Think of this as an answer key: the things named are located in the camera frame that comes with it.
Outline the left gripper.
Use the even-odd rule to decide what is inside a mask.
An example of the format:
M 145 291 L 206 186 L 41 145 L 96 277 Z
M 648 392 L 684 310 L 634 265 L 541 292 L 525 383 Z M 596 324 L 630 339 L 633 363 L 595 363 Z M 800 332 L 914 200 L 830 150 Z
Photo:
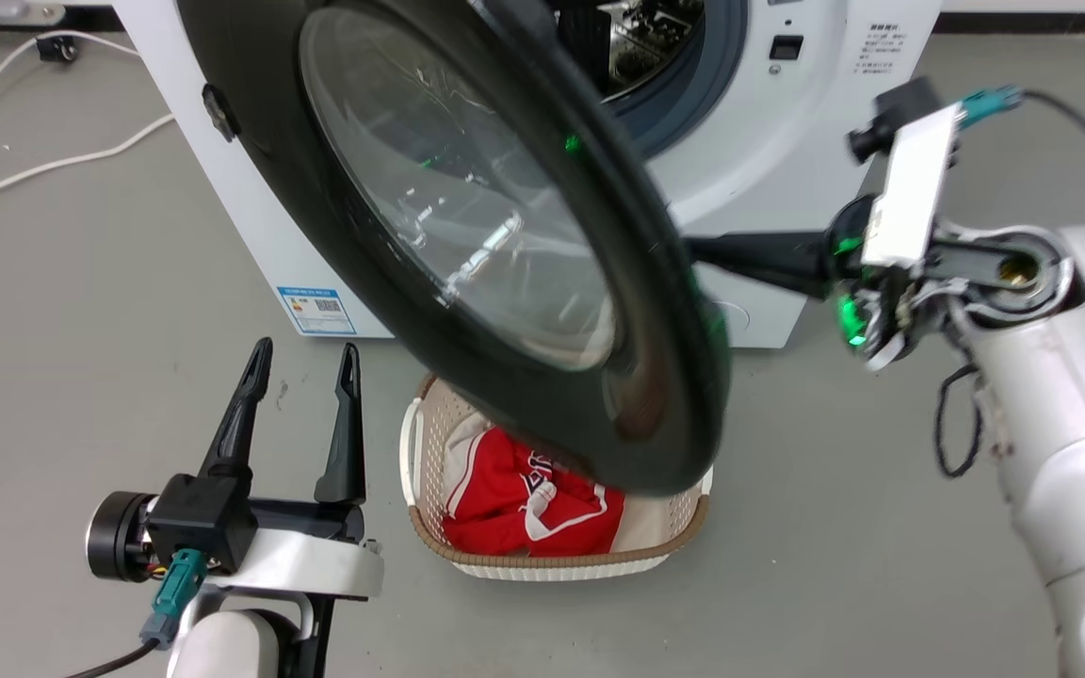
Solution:
M 252 435 L 258 405 L 266 398 L 275 362 L 275 340 L 254 344 L 222 421 L 208 445 L 199 477 L 250 479 Z M 205 586 L 331 596 L 376 597 L 384 562 L 378 543 L 363 540 L 366 499 L 361 359 L 357 345 L 345 344 L 334 386 L 337 409 L 324 472 L 316 481 L 314 502 L 253 498 L 258 530 L 237 573 L 210 566 Z M 158 496 L 117 491 L 90 519 L 86 559 L 91 573 L 116 583 L 155 579 L 158 557 L 148 535 L 148 519 Z

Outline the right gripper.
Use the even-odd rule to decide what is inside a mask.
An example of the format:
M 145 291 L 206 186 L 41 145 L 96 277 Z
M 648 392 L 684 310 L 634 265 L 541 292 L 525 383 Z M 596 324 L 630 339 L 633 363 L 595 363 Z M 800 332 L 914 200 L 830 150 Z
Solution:
M 838 287 L 837 316 L 848 348 L 869 370 L 912 351 L 930 331 L 953 333 L 960 314 L 982 327 L 1025 325 L 1063 308 L 1074 259 L 1058 236 L 1034 226 L 982 231 L 939 214 L 962 130 L 995 105 L 957 102 L 899 127 L 885 186 L 865 230 L 839 246 L 858 276 Z M 735 232 L 682 236 L 694 263 L 824 300 L 838 278 L 825 232 Z

